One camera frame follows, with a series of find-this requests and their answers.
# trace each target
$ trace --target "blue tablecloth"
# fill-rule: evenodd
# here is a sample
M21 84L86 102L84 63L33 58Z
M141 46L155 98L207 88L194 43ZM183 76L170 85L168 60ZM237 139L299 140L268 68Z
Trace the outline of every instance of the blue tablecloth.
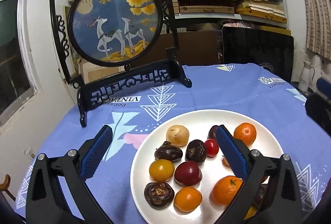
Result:
M200 109L225 109L247 115L269 129L292 158L305 213L313 210L331 177L331 138L305 112L306 98L290 84L255 64L184 67L192 88L178 81L143 83L126 88L112 102L88 112L87 127L75 106L46 139L38 153L63 156L93 138L104 124L114 139L93 178L86 181L114 223L144 224L130 190L133 157L147 135L170 118ZM25 216L33 163L16 198L16 212ZM63 193L74 215L82 217L66 185Z

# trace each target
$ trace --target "curtain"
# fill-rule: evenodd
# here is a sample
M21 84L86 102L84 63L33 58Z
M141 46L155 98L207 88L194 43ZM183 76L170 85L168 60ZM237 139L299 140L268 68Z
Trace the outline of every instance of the curtain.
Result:
M307 16L306 47L331 60L330 0L305 0Z

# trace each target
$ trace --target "shelf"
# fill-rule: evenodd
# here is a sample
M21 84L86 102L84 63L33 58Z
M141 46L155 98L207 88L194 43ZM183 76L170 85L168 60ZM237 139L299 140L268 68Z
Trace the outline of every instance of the shelf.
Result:
M219 18L219 19L235 19L255 21L259 23L265 23L269 25L275 25L283 28L287 28L286 23L281 23L273 20L258 18L254 16L239 15L239 14L227 14L227 13L183 13L175 14L175 19L199 19L199 18Z

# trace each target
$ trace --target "white thermos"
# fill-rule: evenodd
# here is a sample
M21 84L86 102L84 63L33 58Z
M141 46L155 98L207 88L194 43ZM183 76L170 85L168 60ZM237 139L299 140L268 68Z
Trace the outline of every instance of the white thermos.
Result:
M309 81L312 81L314 79L315 69L311 67L312 64L310 62L304 61L303 63L304 66L301 71L298 89L303 92L307 92L309 87ZM312 77L311 77L310 69L314 70L314 74L312 75Z

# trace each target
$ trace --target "moon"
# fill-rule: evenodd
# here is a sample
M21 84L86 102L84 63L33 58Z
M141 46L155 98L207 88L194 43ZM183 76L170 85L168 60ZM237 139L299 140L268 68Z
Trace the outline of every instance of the moon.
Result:
M77 11L80 14L88 14L91 12L93 8L93 1L92 0L81 0L77 5Z

